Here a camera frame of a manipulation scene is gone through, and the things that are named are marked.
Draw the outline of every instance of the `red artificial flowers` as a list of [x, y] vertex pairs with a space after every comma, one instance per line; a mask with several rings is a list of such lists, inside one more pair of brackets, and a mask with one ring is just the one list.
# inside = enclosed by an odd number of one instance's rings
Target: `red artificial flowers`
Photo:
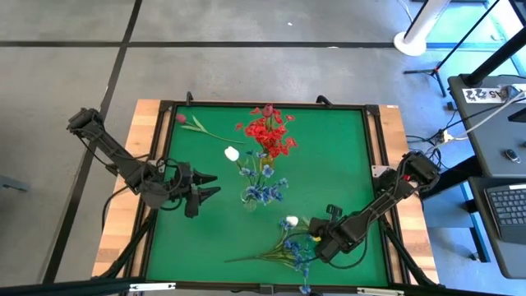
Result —
[[[263, 147], [263, 153], [270, 154], [273, 158], [280, 154], [288, 155], [291, 147], [298, 147], [294, 138], [289, 137], [283, 143], [283, 136], [287, 133], [281, 112], [275, 109], [272, 104], [267, 104], [263, 109], [255, 108], [250, 114], [263, 115], [263, 118], [253, 120], [245, 127], [245, 134], [252, 136]], [[286, 115], [287, 121], [293, 121], [294, 116]], [[242, 123], [236, 125], [236, 130], [242, 128]]]

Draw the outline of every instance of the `white tulip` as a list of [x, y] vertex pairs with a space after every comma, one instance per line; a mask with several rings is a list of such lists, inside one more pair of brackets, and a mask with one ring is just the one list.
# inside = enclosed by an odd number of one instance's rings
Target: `white tulip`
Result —
[[292, 227], [296, 227], [296, 225], [298, 225], [298, 221], [299, 221], [299, 219], [296, 216], [287, 216], [287, 218], [285, 218], [285, 220]]
[[239, 151], [237, 151], [232, 146], [229, 146], [227, 149], [225, 149], [224, 154], [227, 155], [229, 160], [236, 161], [239, 159]]

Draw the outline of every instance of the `green mat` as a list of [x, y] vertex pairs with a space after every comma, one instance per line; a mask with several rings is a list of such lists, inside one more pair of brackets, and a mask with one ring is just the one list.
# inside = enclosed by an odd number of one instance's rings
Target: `green mat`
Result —
[[[362, 114], [355, 110], [283, 109], [296, 121], [287, 124], [288, 136], [299, 144], [289, 156], [275, 161], [277, 180], [288, 179], [284, 200], [258, 205], [248, 212], [240, 200], [246, 187], [236, 165], [224, 155], [227, 146], [242, 153], [259, 150], [253, 138], [235, 132], [237, 123], [249, 123], [251, 109], [230, 107], [179, 107], [188, 118], [195, 115], [210, 132], [243, 144], [232, 144], [179, 124], [173, 130], [169, 157], [190, 161], [202, 173], [218, 176], [203, 187], [221, 186], [194, 219], [184, 216], [184, 202], [175, 211], [160, 211], [150, 254], [148, 280], [302, 284], [301, 272], [268, 261], [225, 260], [264, 252], [279, 238], [279, 221], [286, 215], [327, 217], [325, 208], [335, 204], [344, 213], [361, 210], [372, 199], [371, 170], [367, 157]], [[167, 171], [172, 177], [173, 171]], [[349, 270], [338, 270], [321, 261], [311, 264], [308, 284], [387, 286], [381, 235], [374, 224], [368, 235], [367, 255]], [[351, 254], [339, 254], [333, 263], [348, 265], [361, 255], [363, 244]]]

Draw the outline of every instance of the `gray floor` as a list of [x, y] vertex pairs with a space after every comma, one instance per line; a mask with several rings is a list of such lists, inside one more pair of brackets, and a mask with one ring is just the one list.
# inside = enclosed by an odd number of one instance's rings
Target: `gray floor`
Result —
[[[0, 11], [0, 40], [121, 40], [133, 3], [7, 0]], [[415, 16], [421, 4], [408, 5]], [[452, 4], [430, 41], [455, 42], [482, 11], [477, 5]], [[451, 32], [449, 21], [457, 30]], [[131, 38], [390, 42], [408, 24], [395, 0], [152, 0], [144, 1]], [[484, 22], [469, 41], [495, 42], [494, 32], [491, 23]], [[67, 120], [80, 107], [99, 106], [117, 51], [0, 48], [0, 173], [31, 185], [28, 193], [0, 191], [2, 286], [40, 279], [84, 153], [66, 131]], [[191, 90], [197, 100], [310, 102], [323, 94], [335, 103], [397, 104], [408, 134], [431, 135], [449, 120], [451, 113], [444, 105], [450, 98], [441, 98], [429, 76], [401, 72], [433, 67], [446, 53], [434, 50], [411, 58], [394, 49], [128, 49], [106, 126], [124, 142], [137, 99], [182, 99]], [[490, 54], [458, 52], [442, 77], [470, 72]], [[516, 73], [511, 62], [497, 72]], [[473, 152], [464, 141], [445, 146], [443, 153], [445, 163], [452, 165]], [[113, 184], [100, 164], [92, 165], [58, 280], [89, 278], [99, 243], [100, 211]], [[430, 234], [443, 284], [491, 290], [481, 283], [499, 274], [494, 266], [457, 264], [464, 262], [462, 254], [440, 244], [464, 234], [443, 229]], [[454, 276], [475, 272], [477, 276]], [[502, 283], [513, 287], [506, 290], [513, 293], [526, 287], [522, 280]]]

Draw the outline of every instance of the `white stand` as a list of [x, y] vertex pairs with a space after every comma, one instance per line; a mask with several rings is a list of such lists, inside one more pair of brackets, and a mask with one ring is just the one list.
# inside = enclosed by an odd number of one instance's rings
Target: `white stand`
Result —
[[426, 37], [449, 3], [450, 0], [427, 0], [420, 8], [408, 32], [400, 32], [394, 37], [396, 49], [413, 57], [425, 53]]

